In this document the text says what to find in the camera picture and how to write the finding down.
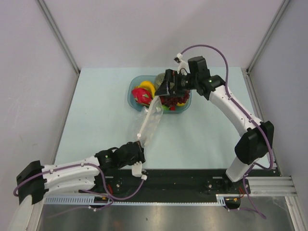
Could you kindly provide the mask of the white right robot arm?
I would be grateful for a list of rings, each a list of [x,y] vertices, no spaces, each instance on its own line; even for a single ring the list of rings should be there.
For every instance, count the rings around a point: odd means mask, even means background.
[[[174,60],[178,69],[165,71],[164,80],[155,95],[183,97],[187,91],[195,90],[233,124],[241,138],[234,148],[236,157],[222,181],[223,190],[233,193],[239,188],[239,180],[248,173],[255,161],[271,151],[274,125],[270,121],[263,122],[247,111],[231,93],[227,81],[210,74],[203,56],[184,61],[183,55],[178,53]]]

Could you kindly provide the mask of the purple grape bunch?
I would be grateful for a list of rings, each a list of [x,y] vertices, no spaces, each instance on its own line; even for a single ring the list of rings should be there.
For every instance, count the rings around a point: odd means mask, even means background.
[[[186,103],[190,97],[190,92],[185,92],[183,97],[160,96],[161,103],[167,107],[175,107],[177,103]]]

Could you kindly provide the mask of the clear patterned zip bag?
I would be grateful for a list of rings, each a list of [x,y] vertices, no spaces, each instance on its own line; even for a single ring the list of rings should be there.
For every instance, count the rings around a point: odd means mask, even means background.
[[[154,133],[163,115],[162,103],[159,96],[155,96],[149,107],[143,107],[135,119],[133,137],[136,141],[147,146],[152,140]]]

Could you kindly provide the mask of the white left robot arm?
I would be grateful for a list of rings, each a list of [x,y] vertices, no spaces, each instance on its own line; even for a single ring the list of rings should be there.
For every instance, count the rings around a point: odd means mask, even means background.
[[[44,196],[52,193],[83,191],[87,193],[102,192],[118,201],[125,201],[138,193],[129,196],[116,197],[107,187],[105,172],[132,167],[132,175],[144,183],[147,175],[142,172],[145,163],[144,146],[140,141],[128,142],[119,148],[112,147],[97,152],[95,155],[69,164],[42,165],[33,161],[16,177],[17,186],[13,195],[19,202],[31,196],[32,204],[40,202]]]

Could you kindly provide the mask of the green netted melon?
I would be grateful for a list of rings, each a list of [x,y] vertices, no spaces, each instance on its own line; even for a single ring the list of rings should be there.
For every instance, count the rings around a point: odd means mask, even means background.
[[[165,79],[165,73],[158,74],[154,79],[154,87],[158,89]]]

